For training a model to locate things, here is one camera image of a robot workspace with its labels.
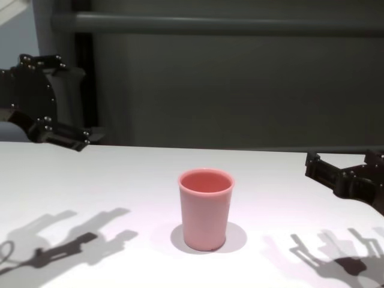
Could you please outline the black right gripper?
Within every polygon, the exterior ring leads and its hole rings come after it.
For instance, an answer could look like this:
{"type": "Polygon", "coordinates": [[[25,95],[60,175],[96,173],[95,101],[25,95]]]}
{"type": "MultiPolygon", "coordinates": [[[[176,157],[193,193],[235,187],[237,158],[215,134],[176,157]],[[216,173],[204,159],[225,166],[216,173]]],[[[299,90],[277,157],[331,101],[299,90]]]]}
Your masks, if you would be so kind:
{"type": "Polygon", "coordinates": [[[335,196],[362,202],[383,216],[383,151],[367,150],[364,162],[341,169],[308,152],[305,176],[331,189],[335,196]]]}

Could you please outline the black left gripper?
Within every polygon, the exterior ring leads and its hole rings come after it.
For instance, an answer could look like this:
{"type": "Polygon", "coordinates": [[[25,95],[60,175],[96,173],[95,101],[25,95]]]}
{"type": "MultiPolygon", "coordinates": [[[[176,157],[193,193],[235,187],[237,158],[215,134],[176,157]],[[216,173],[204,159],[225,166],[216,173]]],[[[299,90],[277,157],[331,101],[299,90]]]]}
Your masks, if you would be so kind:
{"type": "Polygon", "coordinates": [[[101,127],[77,128],[58,122],[56,97],[42,70],[65,71],[60,55],[20,54],[19,63],[1,70],[1,121],[18,126],[33,143],[77,152],[105,136],[101,127]]]}

